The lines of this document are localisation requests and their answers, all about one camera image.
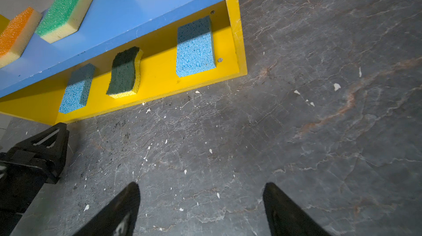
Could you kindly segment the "green scouring sponge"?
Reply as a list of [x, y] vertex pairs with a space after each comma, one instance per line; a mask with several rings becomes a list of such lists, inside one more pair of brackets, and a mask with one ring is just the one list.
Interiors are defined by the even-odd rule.
[[106, 94], [114, 99], [136, 95], [141, 82], [140, 62], [144, 52], [131, 47], [118, 53], [112, 64], [111, 81]]

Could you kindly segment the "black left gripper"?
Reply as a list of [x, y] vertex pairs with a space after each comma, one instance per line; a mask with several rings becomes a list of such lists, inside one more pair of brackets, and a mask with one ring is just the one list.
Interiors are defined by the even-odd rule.
[[59, 181], [69, 131], [58, 123], [1, 153], [1, 235], [9, 236], [45, 183]]

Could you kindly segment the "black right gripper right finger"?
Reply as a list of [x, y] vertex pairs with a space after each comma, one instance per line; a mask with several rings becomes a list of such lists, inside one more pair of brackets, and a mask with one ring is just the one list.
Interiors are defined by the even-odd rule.
[[276, 184], [268, 182], [265, 185], [263, 202], [272, 236], [328, 235]]

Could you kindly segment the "orange sponge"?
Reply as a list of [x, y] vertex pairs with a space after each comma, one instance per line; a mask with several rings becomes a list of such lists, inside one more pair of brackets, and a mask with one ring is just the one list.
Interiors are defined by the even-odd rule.
[[22, 56], [41, 19], [41, 13], [28, 7], [9, 22], [1, 33], [1, 68]]

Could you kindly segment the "bright green sponge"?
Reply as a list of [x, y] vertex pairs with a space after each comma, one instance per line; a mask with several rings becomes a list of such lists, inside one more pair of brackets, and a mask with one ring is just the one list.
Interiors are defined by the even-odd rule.
[[35, 34], [52, 44], [77, 32], [93, 0], [55, 0]]

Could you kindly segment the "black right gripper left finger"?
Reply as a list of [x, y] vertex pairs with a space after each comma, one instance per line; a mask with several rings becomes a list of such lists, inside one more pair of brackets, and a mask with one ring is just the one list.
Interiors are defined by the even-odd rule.
[[129, 183], [76, 236], [131, 236], [134, 233], [141, 203], [137, 183]]

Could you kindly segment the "blue sponge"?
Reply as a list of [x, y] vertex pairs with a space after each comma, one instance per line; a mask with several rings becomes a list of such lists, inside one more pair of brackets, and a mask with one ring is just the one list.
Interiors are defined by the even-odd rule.
[[178, 77], [187, 77], [216, 68], [212, 22], [209, 16], [180, 26], [177, 43]]
[[71, 73], [59, 112], [68, 114], [86, 106], [96, 67], [87, 64]]

